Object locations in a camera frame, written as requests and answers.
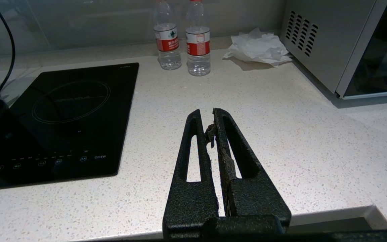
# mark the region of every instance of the microwave vent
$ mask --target microwave vent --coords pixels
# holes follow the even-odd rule
[[[288,25],[286,26],[286,38],[308,57],[310,57],[313,50],[318,30],[319,27],[316,24],[311,23],[294,11],[290,12]]]

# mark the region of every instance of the plastic water bottle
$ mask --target plastic water bottle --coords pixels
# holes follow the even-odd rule
[[[165,0],[155,0],[153,17],[159,63],[165,70],[177,69],[181,59],[174,12]]]
[[[186,14],[187,70],[191,75],[210,73],[210,28],[202,0],[190,0]]]

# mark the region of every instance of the wall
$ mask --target wall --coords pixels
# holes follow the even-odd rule
[[[17,53],[150,42],[155,0],[0,0]],[[179,29],[188,0],[169,0]],[[212,36],[278,31],[286,0],[204,0]],[[10,54],[0,21],[0,55]]]

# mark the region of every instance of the crumpled tissue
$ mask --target crumpled tissue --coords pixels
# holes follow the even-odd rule
[[[268,63],[277,67],[284,62],[292,61],[289,51],[274,34],[262,34],[259,28],[248,34],[240,33],[239,36],[231,36],[232,45],[224,58],[235,57],[248,62]]]

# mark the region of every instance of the black tool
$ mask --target black tool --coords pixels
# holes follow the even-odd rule
[[[259,163],[231,115],[214,109],[214,124],[203,134],[200,111],[187,117],[163,218],[165,239],[223,238],[283,234],[291,212]],[[200,182],[187,182],[190,140],[196,135]],[[225,217],[218,216],[206,144],[217,142]],[[235,156],[242,178],[235,176]]]

